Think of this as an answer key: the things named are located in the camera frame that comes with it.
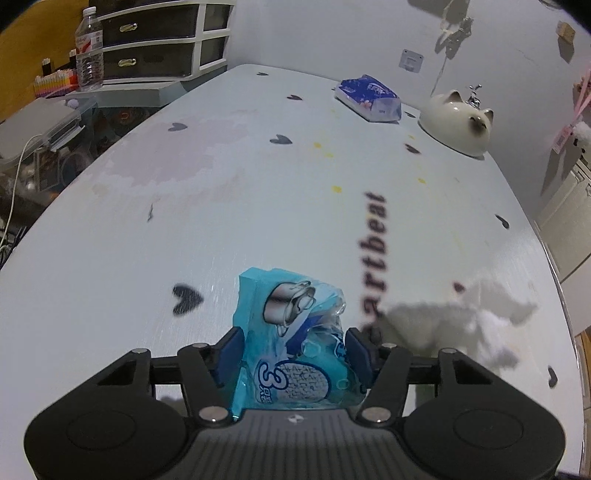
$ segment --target blue tissue package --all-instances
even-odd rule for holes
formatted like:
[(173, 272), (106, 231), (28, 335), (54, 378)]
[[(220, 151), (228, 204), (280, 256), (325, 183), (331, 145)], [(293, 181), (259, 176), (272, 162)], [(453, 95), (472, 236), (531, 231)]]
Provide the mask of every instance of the blue tissue package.
[(398, 95), (369, 75), (343, 80), (335, 88), (335, 98), (369, 122), (394, 122), (402, 118)]

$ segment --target water bottle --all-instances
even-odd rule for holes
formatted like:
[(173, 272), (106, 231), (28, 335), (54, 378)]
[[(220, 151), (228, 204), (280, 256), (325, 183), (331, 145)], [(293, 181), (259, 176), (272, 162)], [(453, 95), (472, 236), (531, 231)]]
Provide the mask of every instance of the water bottle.
[(103, 85), (103, 26), (96, 19), (96, 7), (85, 8), (76, 29), (76, 70), (80, 90)]

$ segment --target white table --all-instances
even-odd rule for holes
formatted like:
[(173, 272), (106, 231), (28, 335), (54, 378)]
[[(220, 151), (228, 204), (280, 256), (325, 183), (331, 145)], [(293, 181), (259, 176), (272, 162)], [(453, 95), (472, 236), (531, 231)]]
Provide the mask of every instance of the white table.
[[(364, 192), (386, 200), (382, 299), (447, 301), (454, 281), (492, 278), (539, 305), (509, 339), (522, 361), (502, 376), (560, 419), (560, 467), (578, 471), (582, 398), (567, 323), (544, 250), (494, 160), (444, 147), (406, 114), (399, 125), (367, 123), (333, 99), (334, 86), (237, 67), (134, 129), (47, 209), (0, 273), (2, 479), (32, 477), (22, 450), (30, 420), (123, 353), (217, 341), (248, 267), (337, 285), (343, 327), (366, 323)], [(271, 143), (277, 134), (292, 144)], [(182, 316), (177, 283), (204, 298)]]

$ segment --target white cat dish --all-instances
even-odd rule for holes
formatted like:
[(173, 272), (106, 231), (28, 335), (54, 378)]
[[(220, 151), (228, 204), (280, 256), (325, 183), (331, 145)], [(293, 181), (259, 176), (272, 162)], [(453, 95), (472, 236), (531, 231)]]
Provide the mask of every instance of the white cat dish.
[(492, 110), (480, 110), (464, 102), (460, 92), (452, 90), (429, 99), (418, 123), (425, 132), (449, 148), (479, 157), (488, 147), (492, 118)]

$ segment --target printed number 3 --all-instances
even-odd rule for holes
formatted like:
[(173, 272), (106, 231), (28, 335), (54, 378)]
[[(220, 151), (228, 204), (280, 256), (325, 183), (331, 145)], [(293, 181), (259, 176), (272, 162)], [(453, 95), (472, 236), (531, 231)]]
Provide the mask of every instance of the printed number 3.
[(275, 368), (272, 372), (269, 371), (269, 364), (263, 362), (258, 371), (259, 383), (266, 388), (276, 388), (277, 390), (285, 390), (288, 385), (285, 373), (279, 368)]

